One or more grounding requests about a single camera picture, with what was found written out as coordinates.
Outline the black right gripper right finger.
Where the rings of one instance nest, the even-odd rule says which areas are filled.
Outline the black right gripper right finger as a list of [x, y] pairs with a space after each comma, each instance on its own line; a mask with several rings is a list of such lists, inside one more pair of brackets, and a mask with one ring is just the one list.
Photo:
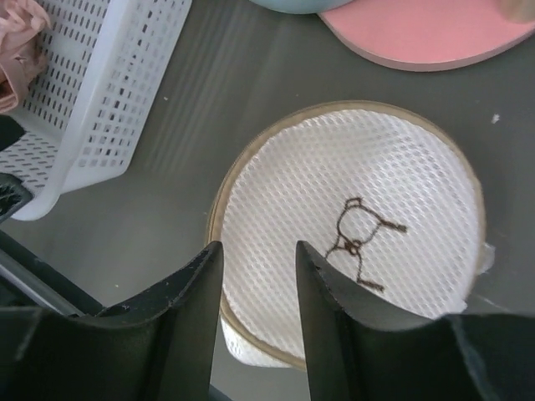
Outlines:
[[534, 319], [407, 312], [296, 245], [298, 303], [314, 400], [531, 400]]

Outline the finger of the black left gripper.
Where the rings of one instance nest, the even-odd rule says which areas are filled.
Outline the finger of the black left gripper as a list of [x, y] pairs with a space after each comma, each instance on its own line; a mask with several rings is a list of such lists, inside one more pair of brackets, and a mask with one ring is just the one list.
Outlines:
[[11, 148], [27, 131], [15, 119], [1, 115], [1, 223], [12, 217], [33, 199], [23, 179], [15, 172], [14, 161], [9, 159]]

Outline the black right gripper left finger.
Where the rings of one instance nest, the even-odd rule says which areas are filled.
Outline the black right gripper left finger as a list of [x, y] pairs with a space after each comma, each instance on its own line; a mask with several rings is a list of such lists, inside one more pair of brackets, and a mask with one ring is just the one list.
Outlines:
[[96, 316], [1, 304], [4, 400], [219, 400], [223, 247]]

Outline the white mesh laundry bag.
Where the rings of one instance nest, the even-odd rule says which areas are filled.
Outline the white mesh laundry bag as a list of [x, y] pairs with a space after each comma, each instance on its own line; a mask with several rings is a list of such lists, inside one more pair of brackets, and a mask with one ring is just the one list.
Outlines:
[[492, 267], [486, 228], [475, 171], [429, 120], [371, 101], [291, 114], [243, 150], [211, 207], [227, 349], [250, 366], [304, 369], [299, 241], [388, 304], [433, 319], [465, 310]]

